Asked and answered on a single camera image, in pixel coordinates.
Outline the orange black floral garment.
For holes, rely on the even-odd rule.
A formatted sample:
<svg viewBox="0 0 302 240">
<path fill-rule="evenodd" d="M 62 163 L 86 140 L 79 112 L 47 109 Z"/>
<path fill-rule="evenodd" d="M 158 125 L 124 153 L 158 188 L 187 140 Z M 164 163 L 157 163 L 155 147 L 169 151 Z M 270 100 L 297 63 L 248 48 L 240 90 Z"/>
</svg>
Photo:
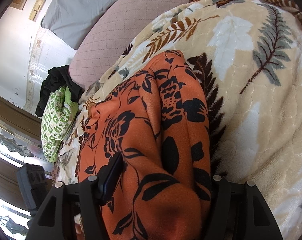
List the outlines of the orange black floral garment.
<svg viewBox="0 0 302 240">
<path fill-rule="evenodd" d="M 206 99 L 183 53 L 154 56 L 91 107 L 75 173 L 96 174 L 115 154 L 125 167 L 102 208 L 110 239 L 197 239 L 211 195 Z"/>
</svg>

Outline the brown wooden furniture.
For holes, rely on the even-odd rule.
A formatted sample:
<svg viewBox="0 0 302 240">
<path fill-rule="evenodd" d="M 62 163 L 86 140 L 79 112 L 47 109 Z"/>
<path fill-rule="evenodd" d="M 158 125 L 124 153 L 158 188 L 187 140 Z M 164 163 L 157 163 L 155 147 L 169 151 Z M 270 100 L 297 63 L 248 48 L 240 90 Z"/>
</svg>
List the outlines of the brown wooden furniture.
<svg viewBox="0 0 302 240">
<path fill-rule="evenodd" d="M 53 164 L 44 157 L 39 129 L 39 118 L 0 96 L 0 199 L 25 211 L 18 169 L 24 164 L 42 166 L 52 181 Z"/>
</svg>

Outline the beige leaf-pattern fleece blanket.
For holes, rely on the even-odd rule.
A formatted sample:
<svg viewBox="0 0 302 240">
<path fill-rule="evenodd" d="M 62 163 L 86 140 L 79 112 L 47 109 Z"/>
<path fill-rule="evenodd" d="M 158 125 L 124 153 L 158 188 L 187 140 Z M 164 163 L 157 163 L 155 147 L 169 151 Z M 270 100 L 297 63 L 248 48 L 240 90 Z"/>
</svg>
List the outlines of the beige leaf-pattern fleece blanket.
<svg viewBox="0 0 302 240">
<path fill-rule="evenodd" d="M 167 50 L 183 53 L 204 92 L 210 179 L 219 175 L 235 183 L 254 181 L 282 237 L 298 239 L 302 12 L 290 0 L 194 0 L 155 18 L 84 92 L 79 115 L 59 151 L 55 179 L 82 182 L 75 168 L 81 123 L 91 107 Z"/>
</svg>

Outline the grey pillow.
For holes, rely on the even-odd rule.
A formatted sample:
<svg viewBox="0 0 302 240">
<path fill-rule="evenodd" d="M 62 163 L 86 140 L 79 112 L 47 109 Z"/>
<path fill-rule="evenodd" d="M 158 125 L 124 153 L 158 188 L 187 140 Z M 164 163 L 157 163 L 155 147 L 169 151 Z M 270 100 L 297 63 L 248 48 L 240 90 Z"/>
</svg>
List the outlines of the grey pillow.
<svg viewBox="0 0 302 240">
<path fill-rule="evenodd" d="M 52 0 L 41 27 L 77 50 L 101 16 L 118 0 Z"/>
</svg>

